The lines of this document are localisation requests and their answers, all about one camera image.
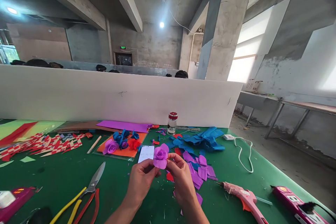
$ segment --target red scissor handle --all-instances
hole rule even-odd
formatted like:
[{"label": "red scissor handle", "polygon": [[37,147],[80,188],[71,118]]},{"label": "red scissor handle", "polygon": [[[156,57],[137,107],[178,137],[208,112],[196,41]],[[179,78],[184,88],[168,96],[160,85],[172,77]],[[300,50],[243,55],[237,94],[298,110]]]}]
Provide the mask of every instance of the red scissor handle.
[{"label": "red scissor handle", "polygon": [[83,217],[83,214],[85,213],[85,211],[87,210],[87,208],[89,207],[91,201],[93,200],[93,197],[95,196],[95,193],[92,193],[90,196],[90,199],[87,201],[87,203],[85,204],[84,208],[82,209],[81,213],[78,215],[78,217],[76,218],[75,222],[73,224],[78,224],[79,221],[81,220],[81,218]]},{"label": "red scissor handle", "polygon": [[95,201],[96,201],[96,208],[94,209],[94,214],[93,214],[93,218],[91,221],[91,224],[94,224],[97,216],[98,216],[98,212],[99,212],[99,188],[96,189],[96,197],[95,197]]}]

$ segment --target glass jar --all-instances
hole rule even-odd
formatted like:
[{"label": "glass jar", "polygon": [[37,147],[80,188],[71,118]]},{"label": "glass jar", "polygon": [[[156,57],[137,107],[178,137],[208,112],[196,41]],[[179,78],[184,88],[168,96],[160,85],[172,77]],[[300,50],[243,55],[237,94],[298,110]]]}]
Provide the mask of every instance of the glass jar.
[{"label": "glass jar", "polygon": [[168,125],[167,125],[168,135],[175,135],[176,125],[177,125],[176,120],[177,120],[177,113],[170,112],[168,115]]}]

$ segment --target black hair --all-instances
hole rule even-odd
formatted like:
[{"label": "black hair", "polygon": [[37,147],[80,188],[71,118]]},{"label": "black hair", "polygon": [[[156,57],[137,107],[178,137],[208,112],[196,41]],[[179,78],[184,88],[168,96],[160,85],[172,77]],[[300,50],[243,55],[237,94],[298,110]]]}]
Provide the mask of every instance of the black hair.
[{"label": "black hair", "polygon": [[188,73],[186,71],[180,70],[175,74],[175,78],[188,79]]},{"label": "black hair", "polygon": [[64,66],[62,66],[61,64],[58,64],[56,62],[50,62],[49,65],[52,67],[52,68],[64,68]]},{"label": "black hair", "polygon": [[50,68],[51,66],[44,61],[43,59],[31,59],[28,60],[26,63],[27,66],[31,66],[31,67],[47,67]]},{"label": "black hair", "polygon": [[105,72],[106,71],[106,67],[104,67],[103,65],[97,65],[96,66],[96,70],[98,72]]},{"label": "black hair", "polygon": [[11,63],[11,65],[25,65],[26,63],[24,61],[20,61],[20,60],[13,60]]}]

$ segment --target wooden stick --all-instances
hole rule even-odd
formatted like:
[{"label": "wooden stick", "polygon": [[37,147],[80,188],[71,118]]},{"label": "wooden stick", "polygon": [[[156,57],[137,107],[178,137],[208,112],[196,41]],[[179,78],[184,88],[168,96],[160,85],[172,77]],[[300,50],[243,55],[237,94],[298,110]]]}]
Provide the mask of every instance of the wooden stick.
[{"label": "wooden stick", "polygon": [[95,141],[95,143],[91,146],[91,148],[89,149],[89,151],[86,154],[90,154],[90,152],[92,151],[92,149],[96,146],[96,144],[99,142],[99,140],[101,139],[102,136],[99,136],[98,139]]}]

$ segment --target yellow scissor handle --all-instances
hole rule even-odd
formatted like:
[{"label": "yellow scissor handle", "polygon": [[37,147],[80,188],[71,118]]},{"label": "yellow scissor handle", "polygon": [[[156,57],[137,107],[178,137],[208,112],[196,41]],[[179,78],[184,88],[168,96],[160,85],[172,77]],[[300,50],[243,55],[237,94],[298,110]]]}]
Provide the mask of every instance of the yellow scissor handle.
[{"label": "yellow scissor handle", "polygon": [[86,190],[86,187],[84,187],[84,189],[75,197],[75,198],[73,198],[68,204],[66,204],[66,206],[65,207],[63,207],[59,212],[58,212],[58,214],[56,214],[56,216],[52,219],[52,221],[50,222],[50,224],[54,224],[56,221],[57,221],[57,219],[61,216],[61,214],[69,207],[69,206],[71,206],[71,204],[72,203],[74,203],[78,198],[79,198],[79,196],[84,192]]},{"label": "yellow scissor handle", "polygon": [[82,200],[77,200],[75,206],[73,207],[73,210],[72,210],[72,213],[71,213],[71,216],[70,216],[70,219],[68,221],[68,224],[72,224],[72,222],[74,221],[74,218],[76,216],[76,213],[77,213],[77,210],[78,210],[78,207],[79,205],[81,204]]}]

